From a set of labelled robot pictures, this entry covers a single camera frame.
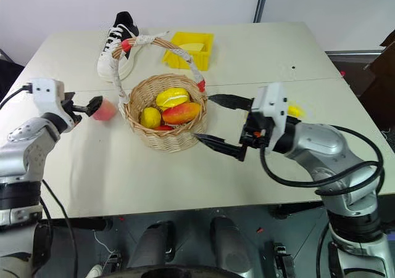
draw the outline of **floor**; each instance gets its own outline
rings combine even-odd
[[[272,243],[281,242],[294,257],[298,277],[315,277],[315,252],[321,230],[327,222],[323,208],[305,211],[288,217],[271,217],[267,206],[212,208],[113,217],[109,231],[98,232],[100,241],[110,250],[117,249],[126,265],[136,242],[145,228],[161,220],[172,220],[177,228],[177,250],[174,264],[215,266],[209,240],[209,228],[214,216],[225,215],[240,228],[254,264],[256,277],[273,277]],[[84,277],[97,263],[108,257],[106,249],[94,239],[92,231],[76,229],[79,253],[79,277]],[[322,255],[322,277],[329,277],[326,250]],[[56,228],[52,258],[37,277],[71,277],[72,248],[65,228]]]

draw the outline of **yellow plastic box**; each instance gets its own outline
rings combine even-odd
[[[208,70],[209,61],[212,50],[212,43],[214,35],[212,33],[183,33],[176,32],[171,42],[177,46],[188,43],[202,43],[203,48],[201,51],[188,51],[193,57],[193,61],[199,70]],[[162,58],[162,62],[167,62],[171,68],[184,68],[189,70],[190,67],[180,56],[166,51]]]

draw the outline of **basket handle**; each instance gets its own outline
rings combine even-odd
[[[160,38],[161,36],[164,36],[166,33],[161,33],[158,35],[154,36],[137,36],[134,38],[130,39],[125,39],[120,43],[112,52],[112,57],[114,60],[119,60],[121,57],[122,53],[128,52],[130,49],[132,49],[133,46],[136,45],[146,45],[146,44],[155,44],[157,46],[163,47],[165,49],[168,49],[170,52],[180,56],[182,59],[186,61],[186,63],[189,65],[191,68],[193,78],[200,90],[200,92],[204,92],[205,86],[206,86],[206,81],[204,80],[202,74],[196,67],[196,64],[193,62],[192,56],[188,54],[188,52],[173,43],[166,41],[165,39]],[[118,90],[119,96],[120,96],[120,101],[123,102],[124,104],[127,104],[129,102],[129,98],[127,97],[125,91],[122,89],[121,82],[119,80],[119,77],[114,78],[114,84],[115,87]]]

